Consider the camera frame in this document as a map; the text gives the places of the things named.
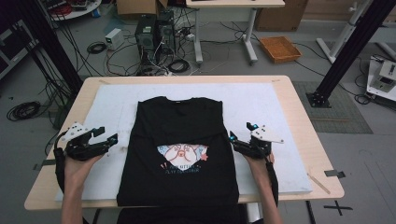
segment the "white desk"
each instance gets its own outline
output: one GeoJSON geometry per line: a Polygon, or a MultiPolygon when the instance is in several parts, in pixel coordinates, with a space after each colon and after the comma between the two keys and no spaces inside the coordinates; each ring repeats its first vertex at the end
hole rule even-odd
{"type": "MultiPolygon", "coordinates": [[[[327,177],[324,171],[332,170],[332,165],[321,145],[309,117],[301,104],[291,81],[284,76],[221,76],[221,77],[91,77],[84,85],[71,108],[61,132],[67,130],[75,121],[83,122],[92,107],[95,95],[102,85],[120,84],[198,84],[198,83],[271,83],[282,107],[286,122],[290,127],[305,170],[309,174],[313,190],[304,194],[279,195],[280,201],[334,199],[344,196],[344,190],[336,176],[327,177]]],[[[53,152],[48,159],[53,159],[53,152]]],[[[25,202],[28,210],[60,209],[62,203],[55,201],[58,192],[55,166],[43,166],[25,202]]],[[[258,195],[240,196],[240,203],[256,203],[258,195]]],[[[116,200],[83,201],[83,207],[118,207],[116,200]]]]}
{"type": "Polygon", "coordinates": [[[64,20],[70,20],[74,19],[80,16],[83,16],[85,14],[88,14],[92,11],[94,11],[96,8],[98,8],[101,4],[102,0],[95,0],[94,2],[88,1],[87,9],[86,10],[81,10],[81,11],[73,11],[65,16],[57,16],[57,15],[51,15],[52,19],[55,21],[64,21],[64,20]]]}
{"type": "MultiPolygon", "coordinates": [[[[199,23],[201,21],[200,18],[200,10],[206,8],[214,8],[216,10],[220,8],[251,8],[250,14],[248,16],[248,28],[247,33],[243,35],[243,42],[247,49],[247,53],[250,59],[250,65],[257,62],[257,56],[254,52],[254,49],[250,42],[251,32],[253,30],[254,20],[256,18],[256,12],[258,7],[283,7],[285,3],[283,0],[216,0],[216,1],[186,1],[188,7],[197,8],[195,11],[195,38],[194,38],[194,49],[195,49],[195,61],[198,64],[201,64],[203,60],[202,51],[201,51],[201,43],[199,39],[199,23]]],[[[235,21],[234,19],[238,17],[238,12],[229,13],[230,20],[235,21]]]]}

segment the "gray mat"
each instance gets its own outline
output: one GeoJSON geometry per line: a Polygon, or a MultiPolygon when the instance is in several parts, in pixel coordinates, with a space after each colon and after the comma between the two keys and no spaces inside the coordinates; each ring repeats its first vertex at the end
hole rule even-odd
{"type": "Polygon", "coordinates": [[[314,108],[306,93],[314,92],[319,82],[293,82],[317,133],[373,133],[348,93],[337,86],[329,98],[332,108],[314,108]]]}

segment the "human arm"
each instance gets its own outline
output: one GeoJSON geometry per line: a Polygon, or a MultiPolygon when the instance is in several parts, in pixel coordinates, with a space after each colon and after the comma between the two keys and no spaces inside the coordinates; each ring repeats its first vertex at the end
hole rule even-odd
{"type": "Polygon", "coordinates": [[[66,157],[62,224],[82,223],[81,196],[84,190],[84,182],[93,165],[101,158],[102,156],[98,156],[88,161],[75,161],[66,157]]]}
{"type": "MultiPolygon", "coordinates": [[[[262,215],[265,224],[282,223],[279,211],[277,210],[271,189],[271,181],[265,165],[265,160],[254,160],[244,156],[249,164],[250,171],[256,182],[262,201],[262,215]]],[[[274,157],[270,155],[270,161],[274,161],[274,157]]]]}

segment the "white mat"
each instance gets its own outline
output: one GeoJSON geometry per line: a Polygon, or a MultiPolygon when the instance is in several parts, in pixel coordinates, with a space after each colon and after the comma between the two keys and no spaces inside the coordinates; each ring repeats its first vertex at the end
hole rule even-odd
{"type": "MultiPolygon", "coordinates": [[[[279,194],[312,191],[272,84],[103,85],[96,93],[84,126],[89,129],[101,126],[106,128],[106,132],[91,141],[91,144],[105,141],[114,133],[119,135],[119,142],[92,167],[85,183],[83,200],[116,199],[130,132],[134,126],[137,102],[156,96],[166,96],[169,100],[207,97],[222,101],[224,125],[242,141],[250,139],[249,130],[246,128],[247,122],[259,126],[265,125],[276,131],[284,140],[284,144],[273,143],[279,194]]],[[[240,194],[256,194],[256,185],[248,163],[237,152],[234,153],[234,158],[240,194]]],[[[61,199],[62,193],[59,192],[56,200],[61,199]]]]}

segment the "black t-shirt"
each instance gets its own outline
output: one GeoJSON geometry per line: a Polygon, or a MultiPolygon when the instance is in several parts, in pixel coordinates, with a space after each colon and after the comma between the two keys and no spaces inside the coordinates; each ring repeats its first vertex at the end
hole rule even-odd
{"type": "Polygon", "coordinates": [[[222,102],[139,102],[119,206],[219,206],[239,197],[222,102]]]}

